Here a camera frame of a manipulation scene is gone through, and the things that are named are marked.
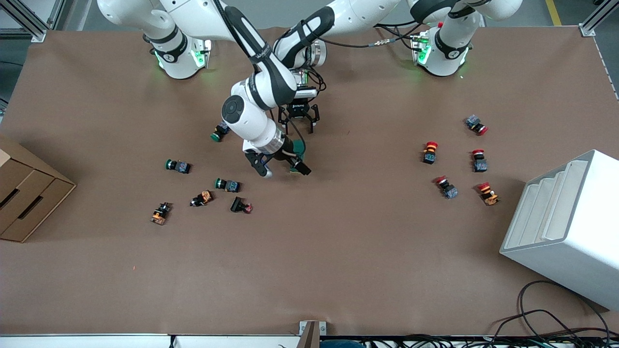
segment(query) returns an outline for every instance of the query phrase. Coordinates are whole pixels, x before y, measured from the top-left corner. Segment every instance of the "white container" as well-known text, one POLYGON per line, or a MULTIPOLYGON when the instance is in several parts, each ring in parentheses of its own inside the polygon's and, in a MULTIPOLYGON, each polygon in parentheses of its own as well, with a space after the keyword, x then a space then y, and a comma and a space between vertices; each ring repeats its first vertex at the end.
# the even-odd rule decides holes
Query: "white container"
POLYGON ((619 161, 597 150, 529 181, 500 253, 619 311, 619 161))

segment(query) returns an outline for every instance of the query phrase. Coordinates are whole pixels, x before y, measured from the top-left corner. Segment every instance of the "brown table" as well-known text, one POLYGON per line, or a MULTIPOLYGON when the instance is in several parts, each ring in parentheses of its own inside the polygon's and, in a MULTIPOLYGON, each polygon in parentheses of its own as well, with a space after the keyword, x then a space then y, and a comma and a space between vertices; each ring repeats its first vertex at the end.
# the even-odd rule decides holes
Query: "brown table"
MULTIPOLYGON (((0 243, 0 331, 284 334, 320 319, 337 334, 493 332, 540 279, 498 254, 524 182, 593 148, 619 157, 619 107, 576 27, 482 28, 474 42, 446 78, 414 67, 399 43, 329 47, 321 120, 305 136, 313 172, 274 163, 264 180, 236 135, 209 139, 230 86, 251 72, 234 44, 215 45, 212 69, 172 80, 138 32, 49 33, 28 52, 1 130, 78 186, 25 244, 0 243), (472 113, 486 135, 463 125, 472 113), (427 141, 439 144, 432 166, 420 161, 427 141), (487 173, 471 170, 479 147, 487 173), (193 172, 164 170, 168 158, 193 172), (456 199, 442 198, 441 175, 456 199), (189 207, 218 177, 243 183, 251 215, 228 211, 235 195, 223 191, 189 207), (484 181, 500 204, 483 205, 484 181), (149 217, 164 201, 161 227, 149 217)), ((526 306, 600 326, 545 285, 526 306)), ((605 317, 617 329, 618 313, 605 317)))

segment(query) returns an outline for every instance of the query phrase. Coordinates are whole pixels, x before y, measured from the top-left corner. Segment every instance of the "box handle slot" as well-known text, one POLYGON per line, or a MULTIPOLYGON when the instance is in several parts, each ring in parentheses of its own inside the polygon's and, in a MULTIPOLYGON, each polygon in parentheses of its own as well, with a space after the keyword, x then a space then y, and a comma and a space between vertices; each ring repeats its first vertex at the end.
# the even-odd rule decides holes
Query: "box handle slot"
POLYGON ((9 195, 6 196, 6 198, 3 199, 2 202, 0 202, 0 209, 4 208, 4 206, 7 205, 11 201, 11 199, 13 199, 13 197, 17 195, 17 193, 19 193, 19 190, 13 189, 13 192, 9 193, 9 195))
POLYGON ((30 211, 31 211, 32 209, 34 209, 34 208, 37 206, 37 204, 38 204, 38 203, 39 203, 42 199, 43 199, 43 197, 41 197, 41 196, 39 196, 39 197, 35 198, 35 200, 34 200, 34 201, 32 201, 32 203, 30 203, 30 205, 28 206, 28 208, 26 208, 26 210, 24 210, 24 212, 23 212, 23 213, 19 214, 19 216, 18 216, 17 218, 18 218, 18 219, 20 219, 20 220, 23 220, 23 219, 26 217, 26 215, 28 215, 28 213, 30 213, 30 211))

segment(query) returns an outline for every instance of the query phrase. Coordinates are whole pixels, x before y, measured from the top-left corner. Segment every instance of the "cardboard box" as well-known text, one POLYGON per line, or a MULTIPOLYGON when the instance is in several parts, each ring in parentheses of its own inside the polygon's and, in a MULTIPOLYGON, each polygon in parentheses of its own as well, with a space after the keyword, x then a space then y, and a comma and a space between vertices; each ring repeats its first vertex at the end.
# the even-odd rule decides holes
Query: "cardboard box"
POLYGON ((23 243, 75 187, 0 134, 0 239, 23 243))

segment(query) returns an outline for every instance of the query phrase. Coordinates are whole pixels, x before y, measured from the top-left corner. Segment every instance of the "gray floor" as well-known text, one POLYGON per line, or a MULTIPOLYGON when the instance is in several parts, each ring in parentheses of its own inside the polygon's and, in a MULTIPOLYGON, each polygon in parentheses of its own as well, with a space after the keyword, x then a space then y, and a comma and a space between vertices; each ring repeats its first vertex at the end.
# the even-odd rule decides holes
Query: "gray floor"
MULTIPOLYGON (((227 0, 245 13, 258 28, 290 27, 307 17, 330 0, 227 0)), ((556 0, 556 8, 563 25, 577 25, 582 22, 595 6, 591 0, 556 0)), ((406 2, 400 4, 385 18, 385 23, 401 23, 410 20, 406 2)), ((489 27, 523 27, 552 25, 545 0, 524 0, 519 11, 504 22, 487 21, 489 27)), ((65 30, 133 30, 118 27, 107 21, 97 8, 97 0, 74 0, 69 8, 65 30)), ((604 57, 610 76, 619 83, 619 11, 595 30, 597 43, 604 57)), ((0 61, 23 64, 30 40, 0 40, 0 61)), ((7 101, 19 77, 20 67, 0 63, 0 98, 7 101)), ((3 102, 0 100, 0 111, 3 102)))

